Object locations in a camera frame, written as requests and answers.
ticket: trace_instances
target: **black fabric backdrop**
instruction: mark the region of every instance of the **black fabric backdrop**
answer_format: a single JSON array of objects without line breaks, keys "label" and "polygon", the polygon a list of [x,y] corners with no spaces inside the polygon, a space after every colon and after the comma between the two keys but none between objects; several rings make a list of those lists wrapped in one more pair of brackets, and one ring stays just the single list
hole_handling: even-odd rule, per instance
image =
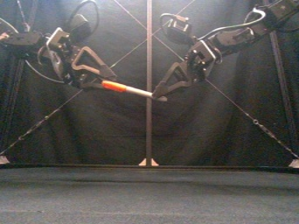
[{"label": "black fabric backdrop", "polygon": [[[32,1],[22,2],[28,17]],[[52,33],[56,27],[63,27],[79,2],[42,0],[32,29]],[[187,46],[170,42],[158,31],[160,15],[167,12],[189,17],[194,35],[201,37],[215,28],[243,23],[257,2],[154,0],[154,87],[173,63],[181,61],[177,54],[183,57],[189,51]],[[146,89],[147,1],[98,1],[98,10],[98,31],[82,44],[112,67],[120,83]],[[80,12],[94,25],[92,6],[87,5]],[[22,29],[16,1],[2,1],[0,13]],[[297,128],[298,44],[298,33],[281,35]],[[2,50],[2,102],[11,91],[11,61],[12,56]],[[34,64],[56,78],[50,67]],[[270,38],[226,57],[214,67],[209,80],[290,145]],[[18,91],[18,99],[10,133],[2,135],[3,139],[8,137],[4,148],[79,92],[75,87],[43,79],[28,66],[22,85],[12,91]],[[82,92],[6,155],[11,162],[19,163],[138,165],[146,158],[146,111],[146,98],[140,96],[100,90]],[[169,102],[152,102],[151,144],[159,165],[286,166],[293,160],[207,81],[170,95]]]}]

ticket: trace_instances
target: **vertical pole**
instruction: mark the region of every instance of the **vertical pole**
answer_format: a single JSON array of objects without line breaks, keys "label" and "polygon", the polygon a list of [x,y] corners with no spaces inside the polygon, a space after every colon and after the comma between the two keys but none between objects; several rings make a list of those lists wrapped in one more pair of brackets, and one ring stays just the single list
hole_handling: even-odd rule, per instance
[{"label": "vertical pole", "polygon": [[[265,5],[270,4],[270,0],[263,0],[263,4]],[[281,53],[279,43],[278,43],[278,36],[275,31],[270,33],[270,39],[271,39],[271,45],[274,49],[275,67],[278,72],[278,79],[279,79],[281,91],[282,91],[283,103],[285,103],[285,114],[286,114],[286,120],[287,120],[290,144],[291,144],[291,148],[295,150],[295,152],[298,152],[299,140],[298,140],[297,127],[295,127],[295,117],[293,113],[293,106],[291,106],[287,81],[286,81],[286,70],[285,70],[282,53]]]},{"label": "vertical pole", "polygon": [[[23,8],[19,3],[19,11],[18,13],[22,13],[24,16]],[[39,0],[32,0],[32,7],[31,7],[31,14],[28,19],[28,25],[26,28],[31,29],[34,26],[34,20],[36,16],[36,11],[39,7]],[[4,111],[2,114],[2,120],[4,121],[4,127],[2,127],[0,132],[3,133],[3,136],[0,138],[0,149],[6,148],[8,145],[8,136],[11,131],[11,124],[14,120],[14,114],[15,114],[15,104],[16,104],[16,98],[19,94],[19,88],[22,85],[22,79],[23,79],[23,73],[24,73],[24,60],[18,59],[14,57],[12,63],[11,63],[11,71],[10,71],[10,81],[8,81],[8,93],[4,97],[4,105],[2,107],[2,110]]]},{"label": "vertical pole", "polygon": [[[152,92],[152,0],[147,0],[147,83]],[[146,99],[146,166],[152,165],[152,99]]]}]

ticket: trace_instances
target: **wire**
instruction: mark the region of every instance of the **wire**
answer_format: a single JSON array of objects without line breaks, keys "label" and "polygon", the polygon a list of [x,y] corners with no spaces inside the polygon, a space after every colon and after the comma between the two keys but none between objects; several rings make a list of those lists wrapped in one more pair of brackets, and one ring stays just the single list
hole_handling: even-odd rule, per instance
[{"label": "wire", "polygon": [[44,74],[42,74],[42,73],[36,70],[36,68],[34,67],[34,65],[31,64],[31,62],[30,62],[28,60],[26,60],[26,64],[27,64],[27,66],[35,71],[35,73],[36,73],[38,75],[40,75],[46,80],[52,81],[52,82],[56,82],[56,83],[60,83],[60,84],[64,84],[64,82],[63,82],[62,80],[55,80],[55,79],[50,78],[48,76],[46,76]]},{"label": "wire", "polygon": [[72,19],[75,18],[76,14],[78,14],[78,12],[79,12],[79,10],[80,10],[80,8],[82,8],[86,4],[94,4],[94,6],[95,6],[95,11],[96,11],[96,13],[98,13],[98,22],[96,22],[96,25],[95,25],[95,27],[94,27],[94,30],[92,30],[92,32],[91,32],[91,34],[90,34],[90,35],[92,35],[94,32],[96,31],[96,29],[99,28],[99,6],[98,6],[98,3],[96,3],[94,0],[84,0],[84,1],[80,2],[80,4],[79,4],[79,6],[76,7],[75,11],[74,11],[74,12],[71,13],[71,15],[70,15],[70,19],[68,19],[66,25],[67,25],[67,29],[70,29],[70,28],[71,28],[71,21],[72,21]]},{"label": "wire", "polygon": [[239,29],[239,28],[245,28],[245,27],[249,27],[249,26],[251,26],[251,25],[255,25],[255,24],[258,24],[258,23],[266,18],[266,16],[267,16],[267,14],[266,14],[262,10],[259,10],[258,8],[254,8],[254,10],[253,10],[251,13],[258,13],[262,17],[261,17],[258,20],[255,20],[255,21],[253,21],[253,22],[250,22],[250,23],[245,23],[245,24],[239,24],[239,25],[233,25],[233,26],[221,27],[221,28],[215,29],[214,31],[211,31],[209,34],[206,34],[203,37],[201,37],[198,40],[203,40],[203,39],[209,38],[211,35],[214,35],[214,34],[218,33],[218,32],[233,31],[233,30],[237,30],[237,29]]},{"label": "wire", "polygon": [[283,33],[291,33],[291,32],[298,32],[299,31],[299,27],[294,28],[294,29],[278,29],[279,32]]}]

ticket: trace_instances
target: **black cable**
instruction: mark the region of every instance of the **black cable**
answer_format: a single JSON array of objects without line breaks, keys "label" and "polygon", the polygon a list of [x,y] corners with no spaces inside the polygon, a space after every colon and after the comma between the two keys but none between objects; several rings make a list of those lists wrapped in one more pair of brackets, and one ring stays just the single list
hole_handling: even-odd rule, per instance
[{"label": "black cable", "polygon": [[299,26],[294,29],[278,29],[279,32],[283,33],[291,33],[291,32],[298,32],[299,31]]},{"label": "black cable", "polygon": [[218,32],[233,31],[233,30],[237,30],[237,29],[239,29],[239,28],[245,28],[245,27],[249,27],[249,26],[251,26],[251,25],[255,25],[255,24],[258,24],[258,23],[266,18],[266,16],[267,16],[267,14],[266,14],[262,10],[259,10],[259,9],[257,9],[257,8],[254,8],[254,10],[253,10],[251,13],[258,13],[258,14],[261,15],[261,18],[257,19],[255,21],[250,22],[250,23],[245,23],[245,24],[239,24],[239,25],[233,25],[233,26],[221,27],[221,28],[215,29],[214,31],[211,31],[209,34],[206,34],[203,37],[198,38],[198,40],[203,40],[203,39],[209,38],[211,35],[214,35],[214,34],[218,33]]},{"label": "black cable", "polygon": [[165,25],[169,24],[169,23],[171,23],[171,20],[166,24],[163,24],[165,18],[175,18],[175,15],[174,14],[170,14],[170,13],[165,13],[160,16],[160,28],[163,30],[163,35],[167,37],[167,32],[165,31]]},{"label": "black cable", "polygon": [[98,3],[94,1],[94,0],[84,0],[80,2],[79,6],[76,7],[75,11],[71,13],[70,15],[70,19],[67,20],[67,23],[66,23],[66,26],[67,26],[67,29],[71,28],[71,21],[72,19],[75,18],[75,16],[78,15],[78,12],[79,10],[82,9],[82,7],[86,5],[86,4],[94,4],[95,6],[95,11],[96,11],[96,14],[98,14],[98,21],[96,21],[96,25],[94,27],[94,30],[91,32],[90,35],[94,34],[94,32],[96,31],[96,29],[99,28],[99,6],[98,6]]}]

